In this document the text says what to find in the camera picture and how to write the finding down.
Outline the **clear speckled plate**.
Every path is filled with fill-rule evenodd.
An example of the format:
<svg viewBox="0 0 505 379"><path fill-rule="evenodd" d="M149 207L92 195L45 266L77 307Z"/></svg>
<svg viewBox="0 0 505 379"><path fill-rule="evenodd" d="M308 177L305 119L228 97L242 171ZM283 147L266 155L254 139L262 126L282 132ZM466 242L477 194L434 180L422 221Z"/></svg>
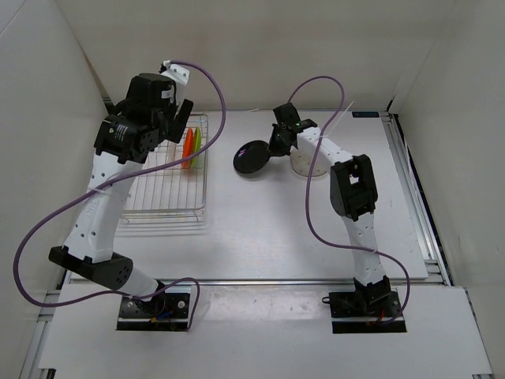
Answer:
<svg viewBox="0 0 505 379"><path fill-rule="evenodd" d="M290 154L290 166L291 169L301 177L307 178L309 176L309 168L312 163L312 156L309 156L299 150L293 150ZM312 170L312 176L314 178L324 176L327 173L326 170L318 163Z"/></svg>

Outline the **black plate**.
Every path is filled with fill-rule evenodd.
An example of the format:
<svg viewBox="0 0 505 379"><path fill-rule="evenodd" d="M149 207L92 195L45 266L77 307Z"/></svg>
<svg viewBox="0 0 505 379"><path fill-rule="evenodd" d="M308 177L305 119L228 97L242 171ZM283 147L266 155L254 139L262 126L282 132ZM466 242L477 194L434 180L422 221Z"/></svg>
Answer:
<svg viewBox="0 0 505 379"><path fill-rule="evenodd" d="M254 140L241 146L234 155L233 166L239 174L261 170L271 158L266 141Z"/></svg>

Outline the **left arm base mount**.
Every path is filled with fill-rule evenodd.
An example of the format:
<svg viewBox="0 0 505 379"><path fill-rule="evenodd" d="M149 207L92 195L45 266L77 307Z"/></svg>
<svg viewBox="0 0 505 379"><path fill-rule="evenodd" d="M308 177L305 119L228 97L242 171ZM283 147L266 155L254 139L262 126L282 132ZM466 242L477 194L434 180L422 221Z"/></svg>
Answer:
<svg viewBox="0 0 505 379"><path fill-rule="evenodd" d="M186 332L189 328L191 287L172 287L149 302L122 297L117 331Z"/></svg>

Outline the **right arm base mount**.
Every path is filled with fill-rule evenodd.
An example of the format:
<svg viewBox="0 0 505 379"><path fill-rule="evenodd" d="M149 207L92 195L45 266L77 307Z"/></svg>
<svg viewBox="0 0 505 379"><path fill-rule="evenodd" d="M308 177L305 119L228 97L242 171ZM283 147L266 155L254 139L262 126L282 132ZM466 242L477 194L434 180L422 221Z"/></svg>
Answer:
<svg viewBox="0 0 505 379"><path fill-rule="evenodd" d="M332 291L322 297L321 302L330 308L333 334L407 332L397 291L389 291L377 302L366 300L358 289Z"/></svg>

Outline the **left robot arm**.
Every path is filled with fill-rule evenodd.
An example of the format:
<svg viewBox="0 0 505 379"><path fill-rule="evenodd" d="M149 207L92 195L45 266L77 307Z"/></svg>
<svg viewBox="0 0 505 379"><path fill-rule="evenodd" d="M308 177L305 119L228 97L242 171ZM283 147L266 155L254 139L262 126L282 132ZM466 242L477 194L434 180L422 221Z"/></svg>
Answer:
<svg viewBox="0 0 505 379"><path fill-rule="evenodd" d="M129 84L126 98L102 121L95 139L89 189L140 170L148 154L164 141L179 142L193 102L182 94L189 71L174 65L161 73L141 73ZM164 310L162 284L114 252L114 236L134 182L116 182L86 200L62 246L51 248L51 262L113 291L134 296L148 316Z"/></svg>

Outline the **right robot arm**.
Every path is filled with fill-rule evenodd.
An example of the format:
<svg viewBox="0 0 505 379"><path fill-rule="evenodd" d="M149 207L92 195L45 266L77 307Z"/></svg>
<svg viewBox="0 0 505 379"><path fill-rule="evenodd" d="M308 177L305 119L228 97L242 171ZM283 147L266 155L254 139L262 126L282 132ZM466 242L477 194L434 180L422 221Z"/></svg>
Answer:
<svg viewBox="0 0 505 379"><path fill-rule="evenodd" d="M276 123L269 142L271 153L283 156L296 148L315 157L330 175L331 205L345 224L353 252L354 309L366 316L384 313L391 285L377 253L374 211L378 193L371 160L340 148L313 120L302 120L292 103L273 112Z"/></svg>

